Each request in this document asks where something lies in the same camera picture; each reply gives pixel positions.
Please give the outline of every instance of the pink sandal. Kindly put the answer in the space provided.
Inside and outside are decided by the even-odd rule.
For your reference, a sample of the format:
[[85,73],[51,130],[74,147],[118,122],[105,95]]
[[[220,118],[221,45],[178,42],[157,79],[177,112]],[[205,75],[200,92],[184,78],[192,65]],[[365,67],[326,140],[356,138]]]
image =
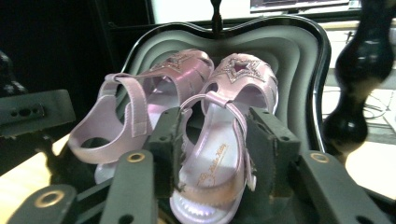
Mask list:
[[183,103],[183,125],[198,101],[204,127],[195,145],[184,133],[180,191],[174,191],[170,204],[183,223],[228,223],[245,185],[254,190],[256,184],[246,149],[245,115],[251,106],[275,113],[277,80],[267,63],[252,55],[232,54],[221,61],[202,94]]
[[[96,183],[109,179],[114,175],[119,157],[127,151],[141,149],[161,113],[180,106],[199,92],[213,69],[213,62],[206,53],[186,49],[138,76],[107,75],[96,104],[70,133],[68,145],[81,161],[99,164],[95,171]],[[123,123],[116,115],[119,85],[130,99]],[[82,146],[93,138],[103,138],[109,143],[100,147]]]

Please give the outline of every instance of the star decoration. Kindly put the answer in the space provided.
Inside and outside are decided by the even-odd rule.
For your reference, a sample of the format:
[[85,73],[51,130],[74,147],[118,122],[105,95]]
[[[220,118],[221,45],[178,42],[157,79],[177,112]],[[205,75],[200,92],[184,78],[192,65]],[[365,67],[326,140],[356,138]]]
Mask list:
[[234,83],[237,79],[244,76],[255,77],[265,82],[264,75],[260,74],[257,70],[257,66],[259,66],[260,63],[261,61],[232,58],[228,61],[228,64],[221,69],[221,73],[226,73],[231,83]]
[[154,71],[154,70],[158,70],[158,69],[167,67],[167,68],[171,68],[171,69],[181,73],[181,70],[180,70],[181,63],[189,58],[190,58],[190,55],[186,55],[186,54],[181,54],[181,53],[172,54],[164,62],[157,63],[156,65],[154,65],[150,69],[150,71]]

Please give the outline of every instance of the sandal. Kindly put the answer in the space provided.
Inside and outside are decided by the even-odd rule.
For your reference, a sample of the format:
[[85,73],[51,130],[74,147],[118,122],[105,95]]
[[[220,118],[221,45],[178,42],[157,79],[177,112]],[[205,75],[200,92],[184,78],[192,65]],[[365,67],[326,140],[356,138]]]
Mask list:
[[202,93],[181,105],[182,125],[199,101],[204,126],[195,145],[183,127],[186,159],[170,204],[183,223],[228,223],[245,185],[251,190],[256,185],[246,149],[245,115],[251,106],[275,113],[277,80],[267,63],[252,55],[232,54],[221,61]]
[[[107,75],[96,104],[70,133],[69,147],[81,161],[99,164],[95,171],[97,184],[111,178],[119,157],[127,151],[141,149],[161,113],[180,106],[199,92],[213,69],[213,62],[206,53],[186,49],[138,76]],[[116,115],[119,85],[124,87],[130,100],[125,106],[123,123]],[[108,144],[83,146],[93,138],[105,139]]]

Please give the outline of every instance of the screen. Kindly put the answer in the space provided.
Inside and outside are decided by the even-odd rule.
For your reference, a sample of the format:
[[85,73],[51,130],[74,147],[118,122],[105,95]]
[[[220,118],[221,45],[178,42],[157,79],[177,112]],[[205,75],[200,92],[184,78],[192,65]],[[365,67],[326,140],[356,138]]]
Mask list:
[[250,13],[348,5],[349,0],[250,0]]

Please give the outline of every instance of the wooden surface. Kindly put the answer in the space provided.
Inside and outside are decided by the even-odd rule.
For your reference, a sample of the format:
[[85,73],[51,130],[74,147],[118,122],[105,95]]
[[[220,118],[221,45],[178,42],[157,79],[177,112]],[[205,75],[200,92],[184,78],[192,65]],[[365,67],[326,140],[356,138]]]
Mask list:
[[[67,137],[54,144],[55,153]],[[396,200],[395,161],[396,146],[366,142],[349,156],[346,168],[358,184]],[[49,184],[45,162],[44,154],[38,153],[0,176],[0,223],[6,223],[29,195]]]

